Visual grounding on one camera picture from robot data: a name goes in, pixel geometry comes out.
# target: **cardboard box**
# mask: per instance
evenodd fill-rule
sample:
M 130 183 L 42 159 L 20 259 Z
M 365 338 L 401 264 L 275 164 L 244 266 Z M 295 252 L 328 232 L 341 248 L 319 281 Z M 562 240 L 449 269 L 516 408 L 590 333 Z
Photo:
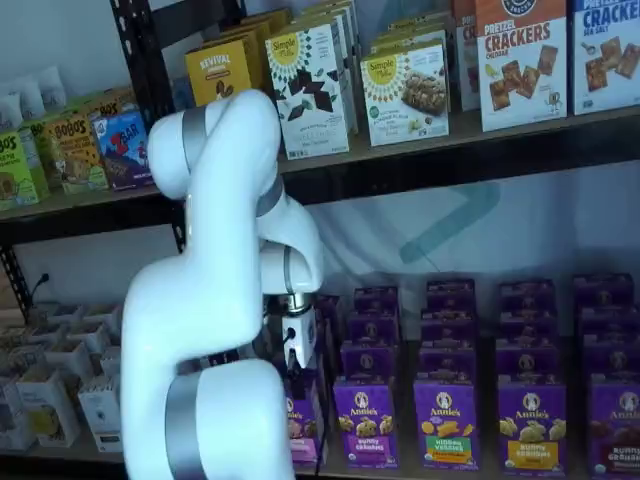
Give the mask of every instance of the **cardboard box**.
M 476 0 L 486 131 L 567 116 L 566 5 Z
M 500 464 L 511 475 L 563 477 L 567 471 L 566 387 L 555 375 L 501 375 Z
M 333 386 L 347 466 L 398 468 L 394 379 L 338 379 Z
M 101 375 L 78 393 L 99 452 L 122 452 L 120 433 L 120 378 Z
M 17 387 L 40 445 L 70 447 L 80 434 L 80 424 L 60 373 L 34 366 L 20 377 Z
M 638 3 L 574 0 L 576 115 L 640 103 Z
M 267 40 L 289 160 L 349 151 L 347 80 L 333 19 L 290 25 Z
M 480 443 L 474 388 L 467 380 L 418 374 L 413 384 L 423 466 L 478 470 Z
M 44 169 L 28 127 L 0 133 L 0 210 L 33 205 L 49 196 Z

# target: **white box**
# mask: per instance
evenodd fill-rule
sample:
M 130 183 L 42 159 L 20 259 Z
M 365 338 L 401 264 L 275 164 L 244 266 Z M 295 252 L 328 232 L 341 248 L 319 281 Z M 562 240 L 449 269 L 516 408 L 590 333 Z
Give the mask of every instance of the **white box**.
M 120 377 L 96 377 L 82 387 L 78 398 L 98 451 L 122 452 Z
M 640 104 L 640 4 L 574 0 L 576 115 Z
M 476 0 L 486 131 L 567 116 L 567 20 L 558 0 Z
M 57 370 L 34 366 L 17 382 L 22 404 L 43 447 L 70 447 L 80 424 Z

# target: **pretzel crackers box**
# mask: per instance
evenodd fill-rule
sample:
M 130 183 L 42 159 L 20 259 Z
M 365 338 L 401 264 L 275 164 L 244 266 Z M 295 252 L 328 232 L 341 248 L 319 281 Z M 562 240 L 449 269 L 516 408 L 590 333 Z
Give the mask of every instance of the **pretzel crackers box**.
M 575 114 L 640 103 L 640 2 L 574 0 Z
M 567 116 L 567 21 L 558 0 L 476 0 L 482 129 Z

